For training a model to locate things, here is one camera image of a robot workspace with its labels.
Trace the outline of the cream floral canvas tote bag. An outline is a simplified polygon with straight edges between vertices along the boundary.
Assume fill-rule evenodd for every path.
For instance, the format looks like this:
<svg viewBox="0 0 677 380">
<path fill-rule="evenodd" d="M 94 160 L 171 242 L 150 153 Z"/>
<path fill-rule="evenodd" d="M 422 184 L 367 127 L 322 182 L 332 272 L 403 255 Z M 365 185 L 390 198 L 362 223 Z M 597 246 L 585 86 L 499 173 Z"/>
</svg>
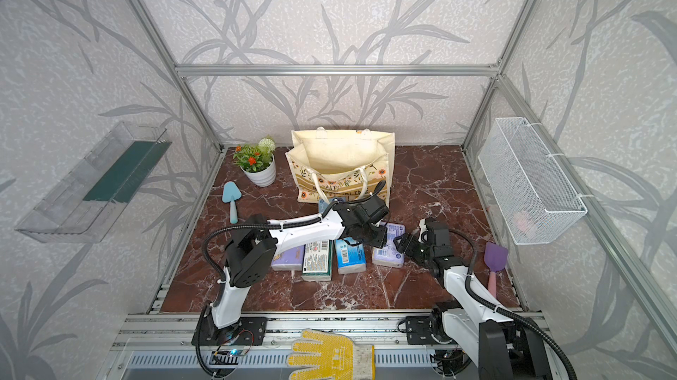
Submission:
<svg viewBox="0 0 677 380">
<path fill-rule="evenodd" d="M 390 202 L 396 136 L 369 129 L 293 131 L 287 163 L 300 203 L 376 194 Z"/>
</svg>

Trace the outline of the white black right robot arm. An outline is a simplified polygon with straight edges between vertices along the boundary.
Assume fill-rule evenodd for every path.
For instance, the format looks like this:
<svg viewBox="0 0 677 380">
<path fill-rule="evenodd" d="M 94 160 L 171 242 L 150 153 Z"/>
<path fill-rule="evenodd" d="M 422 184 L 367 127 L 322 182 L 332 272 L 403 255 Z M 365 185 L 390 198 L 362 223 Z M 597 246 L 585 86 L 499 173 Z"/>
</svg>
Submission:
<svg viewBox="0 0 677 380">
<path fill-rule="evenodd" d="M 432 312 L 431 339 L 456 344 L 476 365 L 481 379 L 512 379 L 515 365 L 522 362 L 535 376 L 546 378 L 552 367 L 551 349 L 566 378 L 578 377 L 562 348 L 532 319 L 500 304 L 474 273 L 478 256 L 470 237 L 432 218 L 422 219 L 414 234 L 394 239 L 399 253 L 428 270 L 453 296 L 449 309 Z"/>
</svg>

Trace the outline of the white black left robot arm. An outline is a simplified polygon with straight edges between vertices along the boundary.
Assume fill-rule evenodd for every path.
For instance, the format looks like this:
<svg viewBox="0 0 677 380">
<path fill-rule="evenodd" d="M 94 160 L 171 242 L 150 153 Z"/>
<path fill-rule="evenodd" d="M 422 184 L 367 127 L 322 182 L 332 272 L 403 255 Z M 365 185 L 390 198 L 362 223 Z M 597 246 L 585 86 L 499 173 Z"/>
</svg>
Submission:
<svg viewBox="0 0 677 380">
<path fill-rule="evenodd" d="M 268 273 L 273 258 L 317 241 L 351 238 L 382 248 L 387 229 L 381 224 L 390 209 L 377 195 L 345 203 L 332 202 L 322 212 L 294 219 L 268 219 L 261 214 L 239 225 L 207 235 L 202 257 L 217 273 L 218 295 L 206 305 L 216 330 L 231 329 L 241 318 L 250 288 Z"/>
</svg>

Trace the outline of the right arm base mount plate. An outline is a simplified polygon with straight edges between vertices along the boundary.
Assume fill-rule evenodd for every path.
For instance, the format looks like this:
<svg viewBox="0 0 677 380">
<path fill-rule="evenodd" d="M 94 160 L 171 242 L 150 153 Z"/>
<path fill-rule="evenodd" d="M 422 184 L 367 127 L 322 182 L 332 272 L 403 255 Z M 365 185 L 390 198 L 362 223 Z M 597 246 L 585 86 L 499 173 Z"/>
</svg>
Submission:
<svg viewBox="0 0 677 380">
<path fill-rule="evenodd" d="M 445 346 L 473 350 L 479 346 L 474 322 L 467 316 L 445 312 L 442 316 L 407 316 L 397 323 L 409 345 Z"/>
</svg>

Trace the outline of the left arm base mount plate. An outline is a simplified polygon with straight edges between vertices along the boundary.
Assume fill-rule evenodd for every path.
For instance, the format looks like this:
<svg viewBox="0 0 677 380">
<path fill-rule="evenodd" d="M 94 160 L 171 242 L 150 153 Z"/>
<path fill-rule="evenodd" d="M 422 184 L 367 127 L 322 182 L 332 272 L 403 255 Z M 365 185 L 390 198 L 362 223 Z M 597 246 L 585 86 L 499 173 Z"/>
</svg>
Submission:
<svg viewBox="0 0 677 380">
<path fill-rule="evenodd" d="M 244 316 L 229 327 L 217 328 L 213 316 L 199 318 L 191 344 L 193 346 L 261 346 L 268 319 L 264 316 Z"/>
</svg>

